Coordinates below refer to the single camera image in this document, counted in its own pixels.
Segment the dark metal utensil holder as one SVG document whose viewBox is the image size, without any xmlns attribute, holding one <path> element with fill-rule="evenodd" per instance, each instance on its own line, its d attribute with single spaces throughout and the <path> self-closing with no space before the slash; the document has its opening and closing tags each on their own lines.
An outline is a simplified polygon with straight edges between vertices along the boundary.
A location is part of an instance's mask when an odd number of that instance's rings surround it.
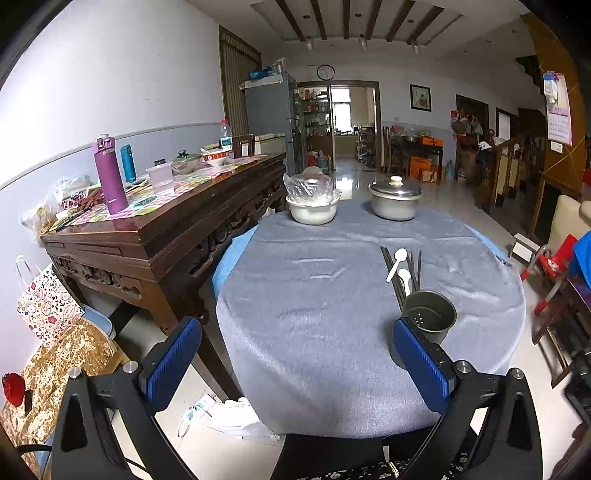
<svg viewBox="0 0 591 480">
<path fill-rule="evenodd" d="M 457 310 L 442 294 L 421 290 L 403 298 L 400 317 L 408 317 L 429 341 L 441 345 L 456 323 Z"/>
</svg>

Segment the gold patterned cloth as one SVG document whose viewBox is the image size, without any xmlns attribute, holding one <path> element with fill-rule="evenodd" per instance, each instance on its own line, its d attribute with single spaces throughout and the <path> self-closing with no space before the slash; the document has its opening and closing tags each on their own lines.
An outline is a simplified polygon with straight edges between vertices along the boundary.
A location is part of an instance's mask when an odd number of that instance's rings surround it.
<svg viewBox="0 0 591 480">
<path fill-rule="evenodd" d="M 1 424 L 13 445 L 45 443 L 56 425 L 69 371 L 79 367 L 89 375 L 102 374 L 117 352 L 116 343 L 84 319 L 53 346 L 40 346 L 22 372 L 32 391 L 31 411 L 10 403 L 1 411 Z"/>
</svg>

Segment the red plastic child chair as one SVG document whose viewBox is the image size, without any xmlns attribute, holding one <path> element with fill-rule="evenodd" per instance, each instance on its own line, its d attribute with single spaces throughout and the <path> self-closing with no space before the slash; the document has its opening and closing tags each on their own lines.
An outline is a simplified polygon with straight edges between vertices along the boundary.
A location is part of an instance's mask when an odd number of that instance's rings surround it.
<svg viewBox="0 0 591 480">
<path fill-rule="evenodd" d="M 578 239 L 574 235 L 568 234 L 554 254 L 550 253 L 548 244 L 543 245 L 532 257 L 527 268 L 522 271 L 520 279 L 524 282 L 530 276 L 534 267 L 538 265 L 541 267 L 542 273 L 552 283 L 550 291 L 536 305 L 534 309 L 535 315 L 541 314 L 560 290 L 563 281 L 568 275 L 568 268 L 573 259 L 573 249 L 577 242 Z"/>
</svg>

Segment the dark wooden sideboard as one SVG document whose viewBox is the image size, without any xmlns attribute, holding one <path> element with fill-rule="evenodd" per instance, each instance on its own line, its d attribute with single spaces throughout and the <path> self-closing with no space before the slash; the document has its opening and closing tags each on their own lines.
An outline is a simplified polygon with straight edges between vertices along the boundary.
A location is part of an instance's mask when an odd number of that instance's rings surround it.
<svg viewBox="0 0 591 480">
<path fill-rule="evenodd" d="M 42 242 L 68 285 L 121 300 L 115 316 L 143 309 L 165 335 L 186 316 L 206 324 L 199 290 L 231 240 L 286 207 L 284 158 L 257 156 L 147 215 L 68 226 Z"/>
</svg>

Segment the grey table cloth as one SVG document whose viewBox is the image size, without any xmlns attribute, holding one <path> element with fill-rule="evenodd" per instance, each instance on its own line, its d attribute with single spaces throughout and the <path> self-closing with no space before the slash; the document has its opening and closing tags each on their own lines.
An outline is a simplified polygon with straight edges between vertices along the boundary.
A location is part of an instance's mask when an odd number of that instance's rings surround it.
<svg viewBox="0 0 591 480">
<path fill-rule="evenodd" d="M 400 308 L 383 250 L 399 248 L 456 307 L 449 356 L 507 371 L 526 323 L 522 283 L 463 222 L 427 208 L 389 221 L 359 200 L 322 226 L 281 212 L 259 223 L 216 304 L 238 383 L 271 431 L 374 438 L 436 422 L 390 354 Z"/>
</svg>

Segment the blue table cloth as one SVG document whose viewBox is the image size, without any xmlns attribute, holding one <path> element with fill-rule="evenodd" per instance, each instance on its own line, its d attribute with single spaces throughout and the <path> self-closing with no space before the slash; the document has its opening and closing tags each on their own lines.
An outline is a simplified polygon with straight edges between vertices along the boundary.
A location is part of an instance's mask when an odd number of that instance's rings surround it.
<svg viewBox="0 0 591 480">
<path fill-rule="evenodd" d="M 233 238 L 228 248 L 226 248 L 221 256 L 221 261 L 219 261 L 211 277 L 212 290 L 215 299 L 219 297 L 223 284 L 228 279 L 233 268 L 235 268 L 239 258 L 242 257 L 245 248 L 249 245 L 250 239 L 252 239 L 253 234 L 256 233 L 256 229 L 257 225 L 253 226 L 242 235 Z"/>
</svg>

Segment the steel pot with lid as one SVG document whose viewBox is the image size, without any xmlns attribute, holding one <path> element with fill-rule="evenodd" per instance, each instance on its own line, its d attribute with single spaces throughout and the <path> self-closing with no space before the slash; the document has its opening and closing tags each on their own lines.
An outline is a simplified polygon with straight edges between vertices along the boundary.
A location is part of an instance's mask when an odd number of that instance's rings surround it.
<svg viewBox="0 0 591 480">
<path fill-rule="evenodd" d="M 392 221 L 409 221 L 415 218 L 423 196 L 417 180 L 401 176 L 374 181 L 369 185 L 374 213 Z"/>
</svg>

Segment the clear plastic container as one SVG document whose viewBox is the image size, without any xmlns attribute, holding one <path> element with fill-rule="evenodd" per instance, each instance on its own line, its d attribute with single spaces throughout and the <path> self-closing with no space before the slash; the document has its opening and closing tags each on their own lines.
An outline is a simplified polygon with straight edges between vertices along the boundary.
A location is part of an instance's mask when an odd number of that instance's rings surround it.
<svg viewBox="0 0 591 480">
<path fill-rule="evenodd" d="M 155 194 L 160 194 L 174 189 L 171 164 L 164 160 L 156 162 L 147 169 L 149 182 Z"/>
</svg>

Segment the white bowl with plastic bag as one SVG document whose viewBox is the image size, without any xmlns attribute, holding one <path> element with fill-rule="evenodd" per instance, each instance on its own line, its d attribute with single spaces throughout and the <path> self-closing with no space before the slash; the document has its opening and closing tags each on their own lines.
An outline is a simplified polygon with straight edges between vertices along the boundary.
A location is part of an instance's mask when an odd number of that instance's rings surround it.
<svg viewBox="0 0 591 480">
<path fill-rule="evenodd" d="M 304 225 L 325 225 L 337 214 L 341 191 L 321 168 L 308 167 L 300 174 L 283 174 L 291 217 Z"/>
</svg>

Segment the red white bowl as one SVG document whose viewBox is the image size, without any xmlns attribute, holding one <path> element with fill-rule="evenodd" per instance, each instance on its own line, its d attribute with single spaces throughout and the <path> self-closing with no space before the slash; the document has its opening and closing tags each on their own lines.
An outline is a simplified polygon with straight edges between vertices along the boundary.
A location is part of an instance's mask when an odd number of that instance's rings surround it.
<svg viewBox="0 0 591 480">
<path fill-rule="evenodd" d="M 232 157 L 232 149 L 230 147 L 205 149 L 201 148 L 202 161 L 212 167 L 219 167 L 224 165 Z"/>
</svg>

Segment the clear water bottle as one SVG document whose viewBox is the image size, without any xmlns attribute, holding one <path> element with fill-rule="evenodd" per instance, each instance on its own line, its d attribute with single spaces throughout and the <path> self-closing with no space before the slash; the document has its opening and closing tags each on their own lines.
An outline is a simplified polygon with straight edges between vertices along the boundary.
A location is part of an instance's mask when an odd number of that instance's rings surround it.
<svg viewBox="0 0 591 480">
<path fill-rule="evenodd" d="M 219 147 L 222 150 L 231 150 L 233 143 L 233 134 L 231 127 L 229 125 L 228 119 L 223 119 L 221 121 L 221 135 L 219 135 Z"/>
</svg>

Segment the white chest freezer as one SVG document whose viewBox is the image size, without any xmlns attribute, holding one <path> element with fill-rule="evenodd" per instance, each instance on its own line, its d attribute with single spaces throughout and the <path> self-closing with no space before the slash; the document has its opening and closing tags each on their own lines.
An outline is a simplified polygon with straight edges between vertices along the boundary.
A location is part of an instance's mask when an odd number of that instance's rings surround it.
<svg viewBox="0 0 591 480">
<path fill-rule="evenodd" d="M 254 136 L 254 153 L 256 155 L 284 153 L 286 151 L 287 143 L 283 133 Z"/>
</svg>

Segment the wall calendar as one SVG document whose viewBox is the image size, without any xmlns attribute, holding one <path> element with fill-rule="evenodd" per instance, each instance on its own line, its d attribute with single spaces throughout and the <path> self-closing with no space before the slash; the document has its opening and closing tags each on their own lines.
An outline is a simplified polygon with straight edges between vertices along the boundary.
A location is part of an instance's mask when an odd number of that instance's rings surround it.
<svg viewBox="0 0 591 480">
<path fill-rule="evenodd" d="M 544 73 L 543 92 L 546 98 L 548 139 L 571 146 L 571 112 L 565 76 L 552 71 Z"/>
</svg>

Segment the framed wall picture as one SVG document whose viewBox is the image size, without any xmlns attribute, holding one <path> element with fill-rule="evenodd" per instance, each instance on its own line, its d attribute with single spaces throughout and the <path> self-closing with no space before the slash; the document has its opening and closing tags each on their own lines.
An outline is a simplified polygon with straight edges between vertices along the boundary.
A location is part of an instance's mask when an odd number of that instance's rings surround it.
<svg viewBox="0 0 591 480">
<path fill-rule="evenodd" d="M 410 85 L 411 108 L 420 111 L 432 111 L 431 89 L 426 86 Z"/>
</svg>

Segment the round wall clock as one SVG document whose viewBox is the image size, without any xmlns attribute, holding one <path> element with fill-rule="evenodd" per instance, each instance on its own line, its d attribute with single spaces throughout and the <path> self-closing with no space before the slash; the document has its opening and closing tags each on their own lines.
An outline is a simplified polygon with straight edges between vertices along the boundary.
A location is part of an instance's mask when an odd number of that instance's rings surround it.
<svg viewBox="0 0 591 480">
<path fill-rule="evenodd" d="M 317 68 L 317 77 L 322 82 L 329 82 L 335 78 L 335 68 L 329 64 L 322 64 Z"/>
</svg>

